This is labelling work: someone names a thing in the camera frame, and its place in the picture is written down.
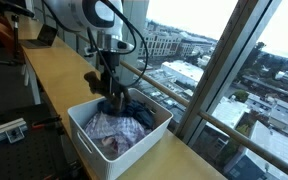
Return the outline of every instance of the cloth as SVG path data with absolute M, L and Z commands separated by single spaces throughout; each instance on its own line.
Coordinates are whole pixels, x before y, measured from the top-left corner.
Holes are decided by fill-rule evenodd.
M 140 124 L 142 124 L 145 129 L 152 130 L 155 123 L 151 111 L 145 107 L 144 103 L 136 100 L 132 100 L 131 103 L 125 105 L 118 114 L 114 112 L 111 103 L 109 103 L 108 101 L 99 102 L 97 104 L 97 110 L 110 116 L 133 117 Z
M 146 132 L 133 117 L 114 117 L 104 113 L 96 113 L 85 126 L 85 133 L 91 139 L 114 137 L 118 155 L 122 155 L 129 148 L 143 139 Z

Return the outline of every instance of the white plastic bin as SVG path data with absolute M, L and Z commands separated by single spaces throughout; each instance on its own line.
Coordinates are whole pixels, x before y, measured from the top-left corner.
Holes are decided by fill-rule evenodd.
M 156 128 L 140 142 L 114 160 L 109 160 L 105 157 L 95 145 L 96 143 L 88 138 L 83 129 L 91 117 L 97 112 L 97 103 L 105 100 L 105 98 L 102 97 L 68 109 L 73 143 L 80 150 L 83 158 L 88 160 L 88 163 L 100 179 L 118 178 L 161 139 L 173 117 L 170 111 L 160 106 L 137 89 L 131 88 L 129 89 L 129 93 L 134 100 L 145 103 L 149 109 L 155 112 L 154 119 Z

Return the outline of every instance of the purple cloth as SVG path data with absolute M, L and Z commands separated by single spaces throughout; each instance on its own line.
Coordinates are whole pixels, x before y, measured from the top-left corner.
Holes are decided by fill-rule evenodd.
M 144 128 L 133 117 L 114 117 L 96 113 L 85 126 L 85 132 L 91 139 L 114 137 L 118 155 L 146 136 Z

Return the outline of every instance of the city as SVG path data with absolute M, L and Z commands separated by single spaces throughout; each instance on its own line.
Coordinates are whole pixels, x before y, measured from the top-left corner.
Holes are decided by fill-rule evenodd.
M 150 57 L 145 75 L 190 101 L 217 41 L 148 19 L 143 35 Z M 265 46 L 256 44 L 212 115 L 288 162 L 288 58 L 262 51 Z M 142 70 L 143 45 L 138 55 Z M 144 80 L 136 88 L 173 113 L 168 128 L 176 129 L 186 107 Z M 192 149 L 229 179 L 249 174 L 250 167 L 254 179 L 288 179 L 210 123 Z

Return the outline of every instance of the wooden desk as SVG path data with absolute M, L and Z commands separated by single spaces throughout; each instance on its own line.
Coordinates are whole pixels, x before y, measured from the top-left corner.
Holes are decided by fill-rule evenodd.
M 41 23 L 21 17 L 19 38 L 36 38 L 40 28 Z M 67 109 L 100 97 L 89 91 L 88 84 L 83 79 L 86 72 L 95 71 L 95 68 L 58 37 L 52 48 L 24 48 L 24 53 L 31 71 L 31 84 L 36 83 L 36 74 L 56 112 L 61 115 L 67 134 L 71 137 Z M 98 179 L 86 159 L 80 157 L 89 176 Z M 163 138 L 119 179 L 225 178 L 171 132 L 166 131 Z

